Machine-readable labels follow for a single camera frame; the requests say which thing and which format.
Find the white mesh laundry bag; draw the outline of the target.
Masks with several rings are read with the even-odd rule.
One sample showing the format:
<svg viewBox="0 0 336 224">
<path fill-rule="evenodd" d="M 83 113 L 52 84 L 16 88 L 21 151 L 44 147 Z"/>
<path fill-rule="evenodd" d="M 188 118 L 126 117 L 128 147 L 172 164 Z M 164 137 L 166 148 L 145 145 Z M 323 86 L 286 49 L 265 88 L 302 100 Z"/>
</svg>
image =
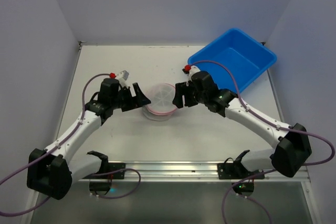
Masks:
<svg viewBox="0 0 336 224">
<path fill-rule="evenodd" d="M 142 112 L 149 120 L 167 121 L 177 110 L 177 107 L 173 104 L 175 87 L 171 84 L 158 83 L 153 85 L 145 95 L 151 103 L 145 105 Z"/>
</svg>

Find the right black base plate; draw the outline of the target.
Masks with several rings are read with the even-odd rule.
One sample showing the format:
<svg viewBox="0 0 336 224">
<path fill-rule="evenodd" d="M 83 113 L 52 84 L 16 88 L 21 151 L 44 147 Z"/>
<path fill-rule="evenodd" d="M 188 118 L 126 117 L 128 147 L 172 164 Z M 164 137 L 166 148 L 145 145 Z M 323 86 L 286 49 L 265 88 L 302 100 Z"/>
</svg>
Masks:
<svg viewBox="0 0 336 224">
<path fill-rule="evenodd" d="M 235 170 L 234 160 L 229 157 L 221 163 L 217 164 L 218 179 L 239 179 L 239 174 Z"/>
</svg>

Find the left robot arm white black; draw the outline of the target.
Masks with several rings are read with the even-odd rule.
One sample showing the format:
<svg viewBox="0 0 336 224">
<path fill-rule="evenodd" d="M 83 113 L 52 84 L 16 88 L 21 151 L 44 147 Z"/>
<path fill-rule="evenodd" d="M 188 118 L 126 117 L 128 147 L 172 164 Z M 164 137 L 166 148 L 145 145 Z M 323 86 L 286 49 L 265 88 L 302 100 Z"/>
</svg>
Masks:
<svg viewBox="0 0 336 224">
<path fill-rule="evenodd" d="M 111 174 L 122 173 L 123 169 L 112 169 L 108 157 L 96 151 L 89 151 L 80 161 L 74 161 L 73 157 L 114 110 L 126 112 L 151 103 L 137 83 L 133 89 L 122 86 L 117 79 L 105 78 L 100 90 L 83 105 L 76 122 L 63 135 L 43 150 L 36 148 L 31 152 L 27 187 L 60 200 L 74 183 L 85 177 L 110 179 Z"/>
</svg>

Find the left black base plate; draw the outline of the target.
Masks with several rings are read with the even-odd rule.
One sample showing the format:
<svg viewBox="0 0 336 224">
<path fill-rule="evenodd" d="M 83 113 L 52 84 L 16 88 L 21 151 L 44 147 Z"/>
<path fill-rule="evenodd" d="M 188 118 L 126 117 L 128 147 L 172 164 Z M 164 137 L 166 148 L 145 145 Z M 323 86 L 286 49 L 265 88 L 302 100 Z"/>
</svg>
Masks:
<svg viewBox="0 0 336 224">
<path fill-rule="evenodd" d="M 87 179 L 124 179 L 125 171 L 122 169 L 126 168 L 125 163 L 105 163 L 103 164 L 98 172 L 95 174 L 88 175 Z"/>
</svg>

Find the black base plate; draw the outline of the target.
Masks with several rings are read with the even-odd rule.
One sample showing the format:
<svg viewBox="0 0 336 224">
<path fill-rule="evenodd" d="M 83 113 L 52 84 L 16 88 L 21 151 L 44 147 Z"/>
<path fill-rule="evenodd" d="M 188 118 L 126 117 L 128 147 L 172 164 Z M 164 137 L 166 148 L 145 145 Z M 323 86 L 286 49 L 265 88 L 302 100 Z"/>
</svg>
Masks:
<svg viewBox="0 0 336 224">
<path fill-rule="evenodd" d="M 234 160 L 229 157 L 221 163 L 217 164 L 218 179 L 239 179 L 239 174 L 235 170 Z"/>
<path fill-rule="evenodd" d="M 125 163 L 105 163 L 103 164 L 98 172 L 95 174 L 88 175 L 87 179 L 124 179 L 125 171 L 122 169 L 126 168 Z"/>
</svg>

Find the blue plastic tub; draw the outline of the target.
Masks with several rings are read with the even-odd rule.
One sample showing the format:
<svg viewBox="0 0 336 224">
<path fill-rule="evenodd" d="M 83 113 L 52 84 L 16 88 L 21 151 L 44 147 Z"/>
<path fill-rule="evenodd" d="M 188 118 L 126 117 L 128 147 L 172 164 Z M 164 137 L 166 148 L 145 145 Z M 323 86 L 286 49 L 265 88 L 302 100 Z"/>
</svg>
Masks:
<svg viewBox="0 0 336 224">
<path fill-rule="evenodd" d="M 231 28 L 207 46 L 190 56 L 189 65 L 211 74 L 220 89 L 235 91 L 234 76 L 239 91 L 243 92 L 277 61 L 267 47 L 238 28 Z"/>
</svg>

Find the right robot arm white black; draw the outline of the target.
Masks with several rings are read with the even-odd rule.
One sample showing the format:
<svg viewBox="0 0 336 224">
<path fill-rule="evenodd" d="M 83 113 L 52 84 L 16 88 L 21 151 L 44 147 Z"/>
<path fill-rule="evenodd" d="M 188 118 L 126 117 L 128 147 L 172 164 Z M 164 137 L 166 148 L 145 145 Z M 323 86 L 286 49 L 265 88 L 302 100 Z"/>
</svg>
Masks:
<svg viewBox="0 0 336 224">
<path fill-rule="evenodd" d="M 173 104 L 177 108 L 205 105 L 211 112 L 233 120 L 248 128 L 269 145 L 270 149 L 243 151 L 232 163 L 221 163 L 220 168 L 228 178 L 244 178 L 259 170 L 275 169 L 286 177 L 294 177 L 311 155 L 306 128 L 278 122 L 262 114 L 269 125 L 252 114 L 252 107 L 240 100 L 229 89 L 220 89 L 206 71 L 191 70 L 186 82 L 175 85 Z"/>
</svg>

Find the aluminium mounting rail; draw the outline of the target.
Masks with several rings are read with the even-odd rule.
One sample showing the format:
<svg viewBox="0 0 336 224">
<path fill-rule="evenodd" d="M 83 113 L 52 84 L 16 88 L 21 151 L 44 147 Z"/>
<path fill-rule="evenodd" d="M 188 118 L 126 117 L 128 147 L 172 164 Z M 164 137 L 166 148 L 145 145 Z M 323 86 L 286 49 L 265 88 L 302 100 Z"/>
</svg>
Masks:
<svg viewBox="0 0 336 224">
<path fill-rule="evenodd" d="M 220 161 L 109 161 L 112 168 L 135 169 L 141 175 L 141 182 L 237 182 L 240 179 L 233 179 L 223 176 L 223 169 L 217 168 Z M 124 179 L 117 179 L 123 182 L 136 182 L 138 176 L 135 172 L 126 171 Z M 250 179 L 250 182 L 310 182 L 307 168 L 302 167 L 293 178 L 285 177 L 279 172 L 272 172 L 264 175 L 264 178 Z"/>
</svg>

